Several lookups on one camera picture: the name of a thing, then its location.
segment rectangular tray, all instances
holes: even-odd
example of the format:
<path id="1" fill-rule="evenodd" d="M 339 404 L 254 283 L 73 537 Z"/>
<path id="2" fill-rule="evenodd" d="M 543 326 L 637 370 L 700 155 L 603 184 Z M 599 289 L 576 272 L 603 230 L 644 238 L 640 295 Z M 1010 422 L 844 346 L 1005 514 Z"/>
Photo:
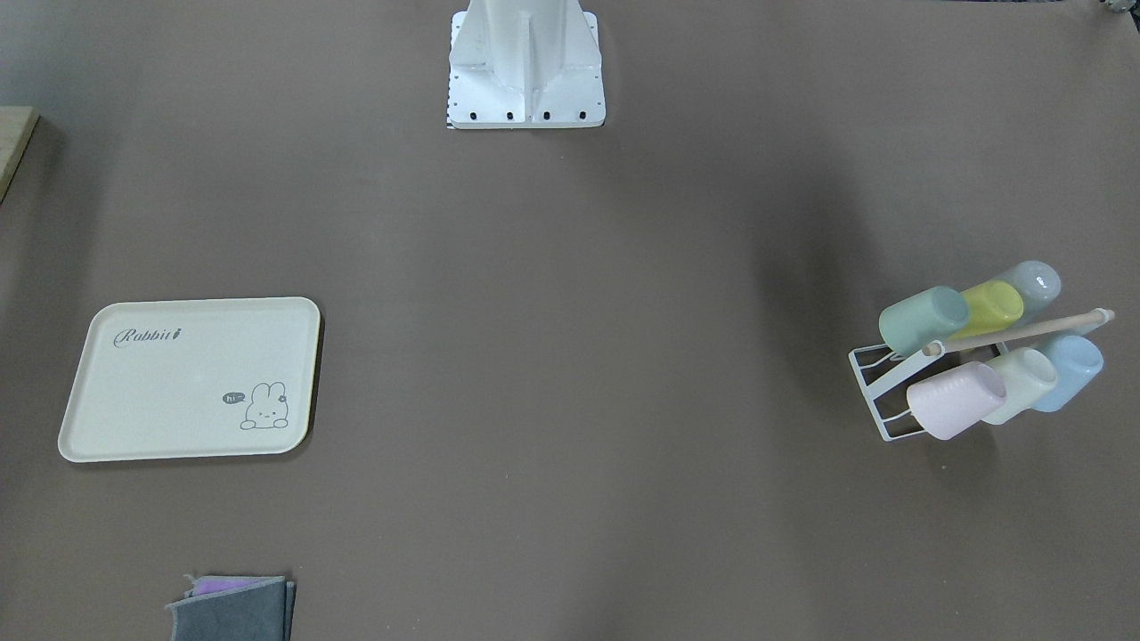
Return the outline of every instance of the rectangular tray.
<path id="1" fill-rule="evenodd" d="M 59 429 L 76 463 L 279 454 L 309 430 L 306 298 L 120 302 L 91 319 Z"/>

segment cloth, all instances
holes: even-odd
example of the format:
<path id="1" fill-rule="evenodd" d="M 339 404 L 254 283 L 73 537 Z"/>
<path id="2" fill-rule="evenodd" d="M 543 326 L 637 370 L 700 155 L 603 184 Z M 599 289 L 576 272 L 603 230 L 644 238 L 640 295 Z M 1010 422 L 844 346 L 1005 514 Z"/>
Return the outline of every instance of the cloth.
<path id="1" fill-rule="evenodd" d="M 171 641 L 288 641 L 295 584 L 283 576 L 204 576 L 170 603 Z"/>

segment gray cloth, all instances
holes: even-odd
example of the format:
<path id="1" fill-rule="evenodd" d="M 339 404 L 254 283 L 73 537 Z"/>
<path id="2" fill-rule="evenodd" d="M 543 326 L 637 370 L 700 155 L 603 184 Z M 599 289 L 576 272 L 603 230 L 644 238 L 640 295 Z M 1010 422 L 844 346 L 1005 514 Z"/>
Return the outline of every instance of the gray cloth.
<path id="1" fill-rule="evenodd" d="M 294 592 L 293 582 L 275 576 L 170 603 L 171 640 L 288 641 Z"/>

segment wooden board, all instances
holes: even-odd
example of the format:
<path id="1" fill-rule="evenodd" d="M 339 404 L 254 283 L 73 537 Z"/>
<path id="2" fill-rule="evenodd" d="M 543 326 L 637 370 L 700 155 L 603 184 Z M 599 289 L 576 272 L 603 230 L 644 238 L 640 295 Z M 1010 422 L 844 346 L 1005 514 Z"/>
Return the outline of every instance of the wooden board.
<path id="1" fill-rule="evenodd" d="M 0 107 L 0 201 L 8 192 L 39 114 L 32 107 Z"/>

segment cup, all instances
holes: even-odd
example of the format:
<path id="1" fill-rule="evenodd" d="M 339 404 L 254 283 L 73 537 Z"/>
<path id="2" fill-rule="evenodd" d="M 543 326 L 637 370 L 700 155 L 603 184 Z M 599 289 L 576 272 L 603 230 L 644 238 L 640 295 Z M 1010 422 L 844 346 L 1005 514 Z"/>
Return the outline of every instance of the cup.
<path id="1" fill-rule="evenodd" d="M 883 309 L 879 334 L 887 347 L 910 356 L 930 341 L 948 338 L 969 319 L 970 308 L 962 294 L 939 285 Z"/>
<path id="2" fill-rule="evenodd" d="M 1040 260 L 1019 262 L 994 281 L 1009 283 L 1021 294 L 1025 313 L 1013 323 L 1015 327 L 1032 322 L 1061 293 L 1061 277 L 1052 267 Z"/>
<path id="3" fill-rule="evenodd" d="M 930 436 L 946 440 L 1005 403 L 1005 384 L 985 363 L 971 360 L 906 388 L 911 415 Z"/>
<path id="4" fill-rule="evenodd" d="M 1057 388 L 1057 368 L 1029 347 L 1019 347 L 987 363 L 1005 383 L 1005 404 L 982 420 L 1000 425 L 1025 412 Z"/>
<path id="5" fill-rule="evenodd" d="M 1105 367 L 1105 357 L 1084 336 L 1059 334 L 1034 347 L 1057 367 L 1057 388 L 1033 404 L 1037 412 L 1057 412 L 1065 407 Z"/>
<path id="6" fill-rule="evenodd" d="M 962 292 L 970 307 L 970 322 L 952 339 L 988 334 L 1009 327 L 1025 313 L 1025 302 L 1013 285 L 1004 281 L 986 281 Z"/>

